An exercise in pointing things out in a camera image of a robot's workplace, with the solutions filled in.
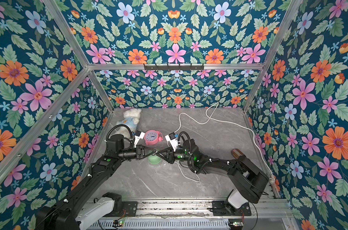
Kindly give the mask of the green round meat grinder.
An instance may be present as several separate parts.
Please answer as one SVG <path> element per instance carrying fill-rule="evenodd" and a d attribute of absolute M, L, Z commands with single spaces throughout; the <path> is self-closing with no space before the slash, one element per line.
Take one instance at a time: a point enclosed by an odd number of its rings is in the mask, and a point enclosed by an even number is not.
<path fill-rule="evenodd" d="M 162 161 L 162 158 L 157 155 L 151 155 L 148 157 L 148 162 L 152 165 L 159 164 Z"/>

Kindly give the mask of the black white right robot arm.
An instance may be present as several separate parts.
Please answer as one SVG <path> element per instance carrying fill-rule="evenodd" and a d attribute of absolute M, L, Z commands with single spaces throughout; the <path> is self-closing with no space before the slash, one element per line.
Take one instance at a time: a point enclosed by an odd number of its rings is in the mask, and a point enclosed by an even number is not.
<path fill-rule="evenodd" d="M 239 149 L 232 150 L 232 159 L 220 159 L 202 153 L 186 132 L 181 132 L 173 141 L 176 148 L 171 144 L 155 155 L 168 163 L 186 162 L 196 175 L 218 174 L 229 178 L 235 189 L 228 195 L 226 204 L 233 209 L 240 209 L 245 203 L 259 203 L 269 177 Z"/>

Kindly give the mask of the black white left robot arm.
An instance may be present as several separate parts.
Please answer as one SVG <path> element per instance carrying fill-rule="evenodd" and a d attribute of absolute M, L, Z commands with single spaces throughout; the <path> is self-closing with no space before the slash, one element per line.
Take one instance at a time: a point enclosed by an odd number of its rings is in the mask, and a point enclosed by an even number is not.
<path fill-rule="evenodd" d="M 129 137 L 112 133 L 120 127 L 128 131 Z M 104 205 L 110 205 L 109 210 L 103 211 L 103 208 L 98 208 L 98 211 L 91 210 L 93 216 L 82 220 L 83 215 L 80 212 L 95 191 L 117 171 L 124 161 L 142 160 L 156 153 L 153 148 L 143 145 L 135 146 L 135 137 L 127 125 L 114 126 L 107 133 L 105 141 L 105 153 L 89 166 L 88 175 L 52 207 L 43 207 L 37 213 L 36 230 L 85 230 L 89 228 L 101 217 L 111 213 L 120 198 L 120 195 L 108 196 Z"/>

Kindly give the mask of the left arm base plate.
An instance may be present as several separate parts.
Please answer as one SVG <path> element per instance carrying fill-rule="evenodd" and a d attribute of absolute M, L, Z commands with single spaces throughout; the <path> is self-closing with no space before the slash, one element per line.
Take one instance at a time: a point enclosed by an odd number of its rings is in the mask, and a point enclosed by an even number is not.
<path fill-rule="evenodd" d="M 135 217 L 138 210 L 137 201 L 123 201 L 117 210 L 113 211 L 114 217 Z"/>

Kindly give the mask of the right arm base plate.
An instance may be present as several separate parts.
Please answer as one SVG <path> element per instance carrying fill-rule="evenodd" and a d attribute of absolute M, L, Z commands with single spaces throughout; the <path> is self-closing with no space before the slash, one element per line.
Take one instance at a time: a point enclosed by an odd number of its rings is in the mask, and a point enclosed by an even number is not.
<path fill-rule="evenodd" d="M 212 201 L 212 207 L 209 209 L 214 216 L 251 216 L 251 208 L 249 203 L 241 205 L 240 208 L 234 208 L 227 201 Z"/>

